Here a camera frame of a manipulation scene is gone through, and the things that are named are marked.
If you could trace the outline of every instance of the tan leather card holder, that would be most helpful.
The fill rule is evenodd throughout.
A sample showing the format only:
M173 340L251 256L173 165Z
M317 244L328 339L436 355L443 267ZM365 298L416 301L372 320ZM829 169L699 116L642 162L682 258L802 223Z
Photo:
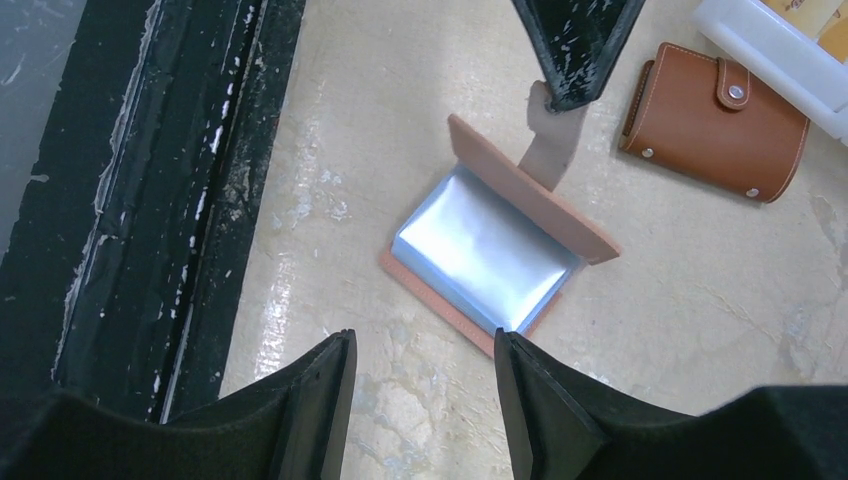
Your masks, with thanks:
M742 65L663 43L642 70L620 148L761 202L795 175L809 120Z
M483 183L514 205L548 235L589 265L619 256L620 247L603 229L595 225L564 199L547 191L485 137L456 115L448 118L453 151L460 164ZM434 313L459 330L487 355L494 356L494 338L458 308L433 290L391 253L391 245L382 251L380 266ZM540 312L539 319L524 333L530 336L539 320L561 298L556 293Z

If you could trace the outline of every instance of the yellow label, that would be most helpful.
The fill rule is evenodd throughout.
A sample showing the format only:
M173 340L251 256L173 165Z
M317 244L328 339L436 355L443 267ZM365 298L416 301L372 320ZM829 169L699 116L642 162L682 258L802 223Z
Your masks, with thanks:
M848 63L848 0L825 24L819 45L840 62Z
M804 35L816 39L844 0L763 0Z

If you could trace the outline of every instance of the leather strap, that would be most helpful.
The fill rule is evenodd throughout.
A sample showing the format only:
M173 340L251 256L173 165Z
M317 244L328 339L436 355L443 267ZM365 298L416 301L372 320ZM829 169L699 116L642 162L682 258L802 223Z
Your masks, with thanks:
M743 110L753 95L751 88L751 72L747 68L733 60L718 58L716 97L722 105L735 111Z
M536 136L518 168L552 192L574 160L589 106L555 113L549 109L550 103L547 85L535 82L527 102L527 125Z

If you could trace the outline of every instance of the metal snap button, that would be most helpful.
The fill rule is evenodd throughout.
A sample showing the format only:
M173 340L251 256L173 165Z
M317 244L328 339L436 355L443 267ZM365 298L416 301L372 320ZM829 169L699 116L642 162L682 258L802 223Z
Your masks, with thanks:
M734 100L741 100L742 98L745 98L745 89L739 85L731 85L730 88L727 89L727 93L729 93L730 98Z

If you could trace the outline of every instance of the white plastic container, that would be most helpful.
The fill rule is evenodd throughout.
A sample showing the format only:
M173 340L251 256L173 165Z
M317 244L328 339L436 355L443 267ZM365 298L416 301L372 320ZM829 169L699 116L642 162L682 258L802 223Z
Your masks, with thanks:
M760 0L704 0L693 20L710 40L848 145L848 65Z

